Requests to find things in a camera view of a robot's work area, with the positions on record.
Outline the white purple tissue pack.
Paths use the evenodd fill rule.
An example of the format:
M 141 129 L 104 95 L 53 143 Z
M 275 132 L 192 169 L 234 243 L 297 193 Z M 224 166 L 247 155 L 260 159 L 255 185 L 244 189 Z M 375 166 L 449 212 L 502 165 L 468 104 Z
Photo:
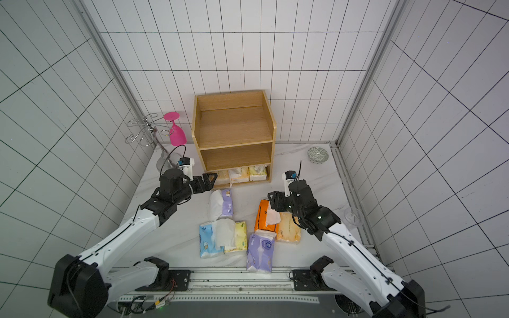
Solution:
M 214 190 L 209 200 L 209 215 L 212 221 L 233 218 L 233 198 L 230 189 Z

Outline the beige tissue pack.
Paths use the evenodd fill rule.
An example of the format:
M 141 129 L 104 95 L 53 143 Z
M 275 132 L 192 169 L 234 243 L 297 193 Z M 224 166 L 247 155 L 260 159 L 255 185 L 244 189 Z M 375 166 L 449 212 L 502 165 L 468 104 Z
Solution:
M 231 184 L 239 184 L 250 181 L 249 169 L 246 167 L 230 169 L 228 170 L 228 173 Z
M 226 184 L 230 184 L 229 171 L 228 170 L 217 171 L 217 179 L 215 182 L 215 186 L 222 186 Z

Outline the pale orange tissue pack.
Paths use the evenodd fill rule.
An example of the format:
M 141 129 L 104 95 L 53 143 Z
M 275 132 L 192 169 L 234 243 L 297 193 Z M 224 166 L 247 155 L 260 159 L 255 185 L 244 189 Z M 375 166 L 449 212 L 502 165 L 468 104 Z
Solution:
M 298 244 L 301 240 L 301 228 L 295 224 L 292 214 L 281 212 L 280 218 L 281 220 L 276 226 L 276 241 Z

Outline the yellow floral tissue pack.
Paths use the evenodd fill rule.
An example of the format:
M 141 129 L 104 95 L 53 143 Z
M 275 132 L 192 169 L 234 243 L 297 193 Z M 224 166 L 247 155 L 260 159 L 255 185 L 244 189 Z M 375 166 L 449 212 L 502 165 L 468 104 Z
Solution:
M 212 223 L 213 238 L 216 247 L 225 254 L 246 252 L 247 224 L 245 221 L 219 219 Z

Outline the blue tissue pack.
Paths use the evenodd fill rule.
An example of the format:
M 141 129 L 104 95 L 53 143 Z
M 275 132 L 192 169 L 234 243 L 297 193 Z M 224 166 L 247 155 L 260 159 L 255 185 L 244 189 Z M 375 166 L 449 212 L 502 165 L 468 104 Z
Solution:
M 223 254 L 223 247 L 217 246 L 212 223 L 199 226 L 200 258 L 213 258 Z

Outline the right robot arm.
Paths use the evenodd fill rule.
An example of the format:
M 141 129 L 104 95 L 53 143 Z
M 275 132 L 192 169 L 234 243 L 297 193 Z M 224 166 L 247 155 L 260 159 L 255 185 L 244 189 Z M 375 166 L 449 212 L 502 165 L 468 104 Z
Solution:
M 424 289 L 406 282 L 370 253 L 331 209 L 318 204 L 305 180 L 286 182 L 283 192 L 268 194 L 277 212 L 289 212 L 299 226 L 330 247 L 351 270 L 322 257 L 311 270 L 319 282 L 338 291 L 371 317 L 425 317 Z

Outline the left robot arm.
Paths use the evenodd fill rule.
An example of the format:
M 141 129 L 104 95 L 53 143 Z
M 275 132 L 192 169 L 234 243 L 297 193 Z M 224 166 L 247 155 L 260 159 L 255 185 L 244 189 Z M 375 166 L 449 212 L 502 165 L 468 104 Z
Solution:
M 168 221 L 179 205 L 211 191 L 217 174 L 190 176 L 188 168 L 171 168 L 159 180 L 159 187 L 126 223 L 78 256 L 67 254 L 56 263 L 47 300 L 51 308 L 66 317 L 97 317 L 107 304 L 139 288 L 152 292 L 175 286 L 168 263 L 156 257 L 111 271 L 141 239 Z

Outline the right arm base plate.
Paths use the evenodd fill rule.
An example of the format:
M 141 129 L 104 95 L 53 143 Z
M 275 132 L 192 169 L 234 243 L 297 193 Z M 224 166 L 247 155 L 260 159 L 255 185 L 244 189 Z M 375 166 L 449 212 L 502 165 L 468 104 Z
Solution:
M 315 261 L 309 269 L 291 270 L 288 277 L 293 282 L 296 291 L 332 291 L 333 289 L 327 286 L 323 280 L 322 274 L 325 267 L 333 263 L 331 258 L 323 256 Z

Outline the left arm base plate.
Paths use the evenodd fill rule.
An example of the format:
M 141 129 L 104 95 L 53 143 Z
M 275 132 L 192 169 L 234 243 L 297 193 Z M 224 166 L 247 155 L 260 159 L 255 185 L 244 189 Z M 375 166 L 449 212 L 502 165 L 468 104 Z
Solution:
M 149 292 L 169 292 L 171 290 L 185 292 L 188 290 L 191 271 L 171 270 L 168 262 L 156 257 L 148 257 L 144 261 L 155 265 L 158 269 L 155 281 L 148 285 Z

